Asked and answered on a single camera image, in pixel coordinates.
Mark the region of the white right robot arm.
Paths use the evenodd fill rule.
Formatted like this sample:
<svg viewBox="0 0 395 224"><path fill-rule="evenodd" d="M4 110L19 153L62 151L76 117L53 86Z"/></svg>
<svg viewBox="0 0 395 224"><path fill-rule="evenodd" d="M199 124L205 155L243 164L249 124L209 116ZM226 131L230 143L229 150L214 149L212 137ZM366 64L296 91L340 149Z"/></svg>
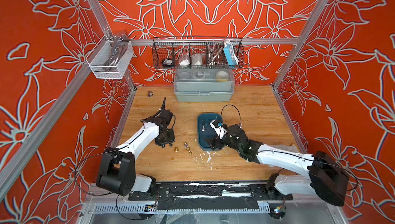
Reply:
<svg viewBox="0 0 395 224"><path fill-rule="evenodd" d="M293 172L292 176L279 173L271 175L271 187L278 193L315 195L333 206L344 206L351 174L328 154L321 151L301 154L278 149L249 139L237 124L227 126L220 120L213 120L209 125L217 135L207 140L211 149L229 147L247 162L276 166Z"/></svg>

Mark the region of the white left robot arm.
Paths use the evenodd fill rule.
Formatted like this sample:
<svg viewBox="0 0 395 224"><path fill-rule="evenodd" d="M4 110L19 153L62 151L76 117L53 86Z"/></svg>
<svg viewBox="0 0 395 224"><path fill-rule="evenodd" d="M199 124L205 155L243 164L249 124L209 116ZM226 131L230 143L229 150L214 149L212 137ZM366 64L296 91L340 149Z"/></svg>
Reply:
<svg viewBox="0 0 395 224"><path fill-rule="evenodd" d="M166 98L157 113L141 122L142 127L126 142L104 151L96 179L97 187L119 196L135 192L155 194L156 179L137 174L135 161L152 141L161 148L175 142L174 130L170 127L175 124L175 116L166 109Z"/></svg>

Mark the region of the teal plastic storage box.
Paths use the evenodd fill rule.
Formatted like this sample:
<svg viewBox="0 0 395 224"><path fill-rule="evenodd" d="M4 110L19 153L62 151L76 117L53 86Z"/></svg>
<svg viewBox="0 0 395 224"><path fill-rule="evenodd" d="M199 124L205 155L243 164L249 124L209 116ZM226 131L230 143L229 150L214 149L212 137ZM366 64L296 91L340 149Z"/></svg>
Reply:
<svg viewBox="0 0 395 224"><path fill-rule="evenodd" d="M210 145L207 142L207 139L215 139L217 137L217 133L210 126L210 123L214 120L222 120L221 116L218 113L203 113L197 117L197 131L198 131L198 144L201 150L205 152L217 152L220 149L211 149Z"/></svg>

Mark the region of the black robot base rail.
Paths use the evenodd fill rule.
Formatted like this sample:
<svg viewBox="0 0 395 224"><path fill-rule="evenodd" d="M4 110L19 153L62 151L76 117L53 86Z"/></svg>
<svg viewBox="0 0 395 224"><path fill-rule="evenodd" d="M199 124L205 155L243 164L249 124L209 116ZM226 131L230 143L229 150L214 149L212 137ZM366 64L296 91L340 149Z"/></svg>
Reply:
<svg viewBox="0 0 395 224"><path fill-rule="evenodd" d="M159 210L253 210L268 212L268 203L292 201L263 181L159 181L152 193L133 192L130 201L153 201Z"/></svg>

